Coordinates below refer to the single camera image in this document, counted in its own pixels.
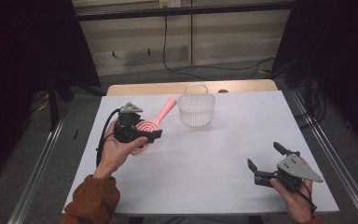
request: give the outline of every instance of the plastic basket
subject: plastic basket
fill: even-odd
[[[187,93],[189,88],[201,86],[204,93]],[[180,119],[189,127],[202,127],[211,122],[214,108],[214,96],[208,93],[208,88],[202,83],[190,84],[185,94],[178,99]]]

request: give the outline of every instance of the white table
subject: white table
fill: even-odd
[[[95,148],[109,114],[127,102],[140,106],[143,119],[153,119],[169,97],[178,94],[106,96],[91,130],[67,202],[73,190],[95,169]],[[255,215],[285,212],[275,189],[256,186],[247,167],[275,171],[283,159],[272,144],[300,151],[321,172],[280,91],[215,94],[212,122],[186,127],[176,106],[160,123],[162,136],[140,158],[130,156],[114,173],[121,199],[116,213],[128,216]],[[336,212],[325,182],[314,183],[317,213]]]

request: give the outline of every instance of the hand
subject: hand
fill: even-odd
[[[147,142],[146,137],[139,137],[129,143],[120,143],[112,135],[116,120],[109,124],[109,127],[104,135],[106,138],[103,144],[103,154],[101,162],[94,173],[94,178],[108,179],[111,174],[115,172],[128,158],[130,153],[137,147],[142,146]]]
[[[270,183],[283,197],[284,203],[286,204],[287,214],[294,222],[301,223],[312,219],[310,204],[298,193],[288,191],[276,178],[271,178]],[[310,198],[310,193],[312,193],[312,181],[305,179],[303,183],[304,184],[299,186],[298,190]]]

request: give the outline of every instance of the power cord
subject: power cord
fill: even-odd
[[[319,124],[320,122],[322,122],[326,114],[326,100],[323,91],[319,88],[319,86],[313,90],[316,91],[316,93],[313,96],[314,101],[313,101],[312,112],[315,112],[317,110],[316,115],[310,120],[309,123],[300,126],[299,127],[300,130]],[[295,118],[299,119],[307,115],[308,113],[305,113],[302,115],[297,115],[295,116]]]
[[[305,196],[299,189],[295,188],[293,185],[289,184],[289,182],[287,182],[284,178],[280,178],[280,181],[282,181],[283,183],[287,184],[293,191],[295,191],[301,198],[303,198],[305,201],[307,201],[310,204],[310,212],[313,214],[317,208],[317,206],[312,202],[312,197],[310,194],[310,189],[303,183],[303,185],[305,186],[307,192],[309,193],[310,197],[308,198],[307,196]]]
[[[205,80],[211,80],[213,81],[213,79],[210,79],[210,78],[207,78],[207,77],[200,77],[200,76],[197,76],[197,75],[194,75],[194,74],[190,74],[190,73],[184,73],[184,72],[180,72],[180,71],[183,71],[183,70],[186,70],[186,69],[190,69],[190,68],[212,68],[212,69],[221,69],[221,70],[228,70],[228,71],[240,71],[240,70],[246,70],[246,69],[251,69],[251,68],[254,68],[255,67],[255,71],[248,77],[245,77],[244,79],[247,79],[247,78],[250,78],[250,77],[253,77],[256,72],[257,72],[257,68],[260,64],[264,63],[264,62],[267,62],[267,61],[270,61],[270,60],[274,60],[275,58],[274,57],[271,57],[271,58],[267,58],[267,59],[264,59],[254,65],[251,65],[251,66],[247,66],[247,67],[240,67],[240,68],[227,68],[227,67],[219,67],[219,66],[210,66],[210,65],[194,65],[194,66],[187,66],[187,67],[183,67],[183,68],[178,68],[178,69],[172,69],[170,67],[168,67],[167,65],[167,62],[166,62],[166,45],[167,45],[167,30],[168,30],[168,22],[167,22],[167,19],[168,17],[165,16],[165,32],[164,32],[164,48],[163,48],[163,51],[162,51],[162,62],[164,64],[164,67],[174,73],[174,74],[177,74],[177,75],[186,75],[186,76],[192,76],[192,77],[198,77],[198,78],[201,78],[201,79],[205,79]]]
[[[116,114],[120,112],[120,109],[116,109],[114,110],[110,115],[109,117],[107,118],[106,120],[106,123],[104,124],[103,126],[103,132],[101,133],[101,137],[100,137],[100,142],[98,144],[98,147],[96,148],[97,150],[97,166],[100,164],[100,161],[101,161],[101,156],[103,155],[103,145],[104,145],[104,142],[106,141],[106,138],[114,133],[110,133],[108,134],[106,137],[104,137],[105,133],[106,133],[106,128],[109,124],[109,121],[110,119]]]

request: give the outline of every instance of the cable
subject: cable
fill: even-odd
[[[279,178],[280,181],[284,182],[287,186],[289,186],[292,190],[294,190],[301,198],[303,198],[305,201],[307,201],[310,204],[310,211],[313,214],[316,210],[316,205],[312,202],[311,197],[305,196],[299,189],[295,188],[293,185],[291,185],[289,182],[287,182],[284,178]]]
[[[200,76],[197,76],[197,75],[194,75],[194,74],[183,73],[183,72],[180,72],[180,71],[190,69],[190,68],[212,68],[212,69],[221,69],[221,70],[228,70],[228,71],[240,71],[240,70],[246,70],[246,69],[250,69],[250,68],[255,67],[255,71],[250,76],[244,78],[244,79],[247,79],[247,78],[250,78],[250,77],[255,75],[255,73],[257,71],[257,68],[261,63],[264,63],[264,62],[267,62],[269,60],[274,60],[275,59],[274,57],[267,58],[267,59],[264,59],[264,60],[260,61],[259,63],[254,64],[254,65],[247,66],[247,67],[241,67],[241,68],[226,68],[226,67],[210,66],[210,65],[193,65],[193,66],[187,66],[187,67],[183,67],[183,68],[172,69],[172,68],[168,67],[167,62],[166,62],[166,53],[165,53],[165,51],[166,51],[166,45],[167,45],[167,31],[168,31],[167,19],[168,19],[168,17],[165,16],[164,19],[165,19],[165,32],[164,32],[164,47],[163,47],[163,51],[162,51],[162,62],[164,64],[164,67],[168,71],[170,71],[172,73],[175,73],[177,75],[187,75],[187,76],[198,77],[198,78],[202,78],[202,79],[206,79],[206,80],[212,80],[212,79],[207,78],[207,77],[200,77]]]
[[[312,194],[310,193],[310,189],[308,188],[308,186],[304,183],[304,182],[301,182],[301,184],[304,185],[305,189],[307,190],[309,196],[310,196],[310,200],[312,201]]]
[[[106,138],[114,133],[110,133],[106,136],[106,138],[104,137],[105,133],[106,133],[106,128],[107,128],[107,125],[109,124],[109,121],[110,119],[117,113],[117,112],[120,112],[120,109],[116,109],[114,110],[110,115],[109,117],[107,118],[106,120],[106,123],[104,124],[103,126],[103,132],[101,133],[101,137],[100,137],[100,143],[98,144],[98,147],[96,148],[97,150],[97,166],[100,164],[100,161],[101,161],[101,156],[103,154],[103,144],[104,142],[106,141]]]
[[[323,102],[323,108],[322,108],[321,103],[319,101],[319,98],[320,98],[319,93],[321,93],[322,99],[324,101]],[[299,127],[300,130],[305,129],[307,127],[311,127],[311,126],[316,125],[316,124],[319,124],[324,119],[324,117],[326,115],[326,100],[325,100],[325,96],[324,96],[324,93],[319,88],[317,90],[317,94],[316,94],[315,98],[317,98],[317,100],[315,100],[315,102],[317,102],[318,107],[319,107],[318,113],[313,118],[313,120],[311,120],[309,123],[307,123],[307,124],[305,124],[303,126],[300,126]]]

